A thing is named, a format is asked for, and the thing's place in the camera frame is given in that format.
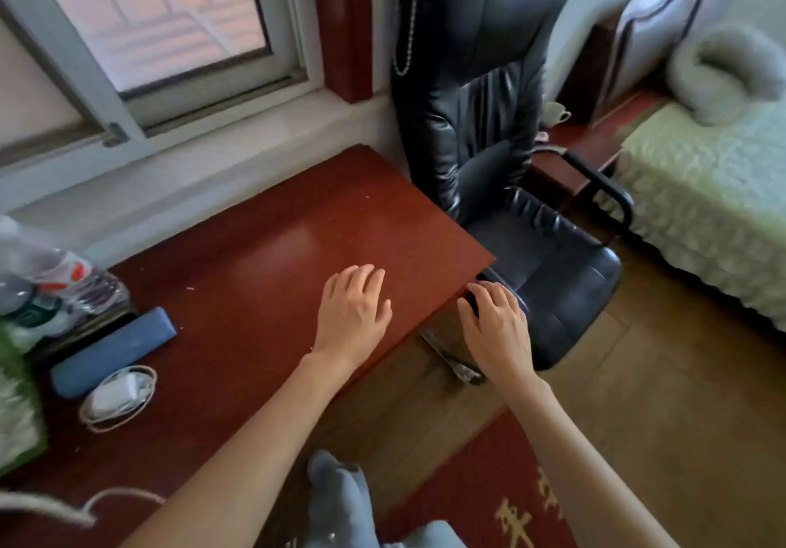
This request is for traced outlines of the red-brown wooden window trim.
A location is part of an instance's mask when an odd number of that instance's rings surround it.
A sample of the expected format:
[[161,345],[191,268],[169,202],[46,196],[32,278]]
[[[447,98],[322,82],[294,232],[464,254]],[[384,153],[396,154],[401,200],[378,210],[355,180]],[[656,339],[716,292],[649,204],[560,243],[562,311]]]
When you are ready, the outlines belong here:
[[315,0],[325,86],[343,101],[373,96],[372,0]]

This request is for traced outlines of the clear bottle with green label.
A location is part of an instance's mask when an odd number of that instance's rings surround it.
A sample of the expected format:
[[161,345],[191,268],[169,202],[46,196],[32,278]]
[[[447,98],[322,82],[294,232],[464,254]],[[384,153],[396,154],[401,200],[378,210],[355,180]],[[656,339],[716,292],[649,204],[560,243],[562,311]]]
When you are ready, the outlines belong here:
[[33,294],[0,299],[0,328],[22,353],[45,338],[69,332],[74,325],[75,315],[59,297]]

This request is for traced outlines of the person's grey socked foot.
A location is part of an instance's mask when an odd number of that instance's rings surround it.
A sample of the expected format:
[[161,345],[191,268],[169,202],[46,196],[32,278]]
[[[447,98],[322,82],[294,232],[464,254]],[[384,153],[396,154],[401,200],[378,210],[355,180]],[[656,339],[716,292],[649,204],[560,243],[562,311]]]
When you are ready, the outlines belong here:
[[381,548],[361,468],[318,450],[307,472],[311,495],[302,548]]
[[380,548],[468,548],[447,521],[432,521],[411,532],[402,541]]

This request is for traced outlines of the bed with pale green bedspread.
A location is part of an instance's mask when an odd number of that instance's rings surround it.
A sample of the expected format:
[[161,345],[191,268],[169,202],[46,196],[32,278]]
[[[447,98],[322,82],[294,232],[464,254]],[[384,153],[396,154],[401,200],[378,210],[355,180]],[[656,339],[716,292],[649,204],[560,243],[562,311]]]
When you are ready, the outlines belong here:
[[786,333],[786,97],[721,126],[671,102],[621,144],[632,233]]

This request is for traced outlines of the grey neck pillow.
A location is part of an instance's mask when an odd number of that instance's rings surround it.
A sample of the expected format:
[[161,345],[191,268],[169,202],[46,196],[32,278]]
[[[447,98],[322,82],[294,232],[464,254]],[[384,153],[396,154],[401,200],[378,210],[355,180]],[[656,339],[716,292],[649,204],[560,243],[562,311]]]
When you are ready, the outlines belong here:
[[701,126],[721,126],[786,96],[786,50],[768,34],[722,23],[687,36],[666,63],[673,98]]

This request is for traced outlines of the red-brown wooden nightstand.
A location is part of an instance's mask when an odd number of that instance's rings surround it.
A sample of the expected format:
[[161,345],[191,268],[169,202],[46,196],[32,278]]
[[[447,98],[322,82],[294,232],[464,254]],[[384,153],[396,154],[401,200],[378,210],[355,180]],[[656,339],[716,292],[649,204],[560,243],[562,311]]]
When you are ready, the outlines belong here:
[[[550,132],[549,139],[579,156],[588,166],[610,175],[624,139],[668,102],[667,96],[640,88],[623,97],[593,124],[565,122]],[[560,211],[567,210],[575,200],[591,199],[596,187],[588,177],[551,153],[533,157],[522,186]]]

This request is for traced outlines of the person's left hand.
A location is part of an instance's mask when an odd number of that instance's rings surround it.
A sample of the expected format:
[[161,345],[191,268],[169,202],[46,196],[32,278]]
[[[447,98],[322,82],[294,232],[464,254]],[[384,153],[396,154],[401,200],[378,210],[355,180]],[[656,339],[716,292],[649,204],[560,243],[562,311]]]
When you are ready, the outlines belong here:
[[347,380],[376,350],[384,334],[374,334],[373,322],[378,305],[383,303],[380,293],[385,270],[373,265],[362,296],[349,295],[352,265],[339,275],[335,292],[326,305],[321,302],[317,316],[317,332],[312,353],[318,356],[336,376]]

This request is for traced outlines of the clear bottle with red label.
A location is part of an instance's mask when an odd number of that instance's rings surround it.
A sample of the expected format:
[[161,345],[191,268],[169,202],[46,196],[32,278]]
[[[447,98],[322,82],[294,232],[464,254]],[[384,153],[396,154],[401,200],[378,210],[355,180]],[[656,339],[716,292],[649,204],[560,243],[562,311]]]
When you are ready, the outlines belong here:
[[0,215],[0,270],[89,317],[131,300],[127,286],[107,270],[7,215]]

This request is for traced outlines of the person's right hand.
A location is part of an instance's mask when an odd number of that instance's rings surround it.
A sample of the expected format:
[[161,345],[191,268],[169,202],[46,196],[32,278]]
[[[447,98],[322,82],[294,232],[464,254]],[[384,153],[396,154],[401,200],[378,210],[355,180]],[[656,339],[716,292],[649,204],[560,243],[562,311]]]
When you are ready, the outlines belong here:
[[531,349],[530,336],[515,336],[513,306],[518,302],[508,289],[508,315],[483,315],[483,282],[468,283],[475,299],[479,318],[479,335],[464,335],[465,343],[483,374],[504,393],[518,393],[539,384]]

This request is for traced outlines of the person's left forearm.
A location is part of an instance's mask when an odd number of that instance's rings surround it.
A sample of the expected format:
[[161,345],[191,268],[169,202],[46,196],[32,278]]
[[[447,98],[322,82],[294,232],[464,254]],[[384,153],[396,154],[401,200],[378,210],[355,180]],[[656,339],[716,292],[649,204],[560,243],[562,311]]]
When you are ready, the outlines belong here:
[[120,548],[252,548],[309,434],[364,361],[347,347],[306,355]]

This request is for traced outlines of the black leather office chair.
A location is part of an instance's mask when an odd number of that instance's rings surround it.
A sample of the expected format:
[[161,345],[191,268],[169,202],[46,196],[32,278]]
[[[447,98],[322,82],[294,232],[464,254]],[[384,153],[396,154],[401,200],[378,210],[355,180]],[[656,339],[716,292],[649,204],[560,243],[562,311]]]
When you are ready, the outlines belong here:
[[622,265],[524,190],[538,153],[561,157],[634,220],[630,194],[579,156],[538,145],[549,40],[567,0],[395,0],[390,87],[412,183],[495,261],[479,279],[513,292],[535,370],[557,365],[609,303]]

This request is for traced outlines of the red rug with yellow print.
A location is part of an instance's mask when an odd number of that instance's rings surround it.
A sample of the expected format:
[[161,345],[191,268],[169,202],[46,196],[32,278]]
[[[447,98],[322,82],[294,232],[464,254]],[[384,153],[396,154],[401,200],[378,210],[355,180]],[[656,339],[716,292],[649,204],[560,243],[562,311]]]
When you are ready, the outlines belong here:
[[467,548],[577,548],[524,430],[501,410],[378,524],[384,542],[446,521]]

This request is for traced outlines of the dark tray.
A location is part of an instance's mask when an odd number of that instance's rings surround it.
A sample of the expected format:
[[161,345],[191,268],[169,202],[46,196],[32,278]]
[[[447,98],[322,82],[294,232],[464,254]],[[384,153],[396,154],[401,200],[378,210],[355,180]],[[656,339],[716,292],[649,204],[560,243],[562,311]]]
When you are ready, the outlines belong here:
[[88,316],[64,335],[38,342],[25,354],[25,362],[33,369],[52,367],[131,323],[139,315],[131,302],[114,305],[100,315]]

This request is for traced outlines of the grey sliding window frame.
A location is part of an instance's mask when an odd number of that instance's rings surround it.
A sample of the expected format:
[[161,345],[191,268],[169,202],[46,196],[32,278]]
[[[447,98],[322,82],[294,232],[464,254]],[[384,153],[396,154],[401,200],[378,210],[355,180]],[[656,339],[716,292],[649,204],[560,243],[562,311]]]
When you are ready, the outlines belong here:
[[8,29],[54,91],[0,168],[153,136],[306,82],[319,51],[314,0],[0,0]]

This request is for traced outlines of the blue fabric pencil case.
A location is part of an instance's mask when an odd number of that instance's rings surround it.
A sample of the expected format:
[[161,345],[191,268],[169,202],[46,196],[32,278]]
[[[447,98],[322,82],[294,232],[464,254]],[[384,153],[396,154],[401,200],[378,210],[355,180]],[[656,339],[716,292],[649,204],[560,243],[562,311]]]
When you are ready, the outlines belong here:
[[162,307],[136,317],[52,367],[50,382],[63,399],[84,396],[114,372],[135,364],[177,335]]

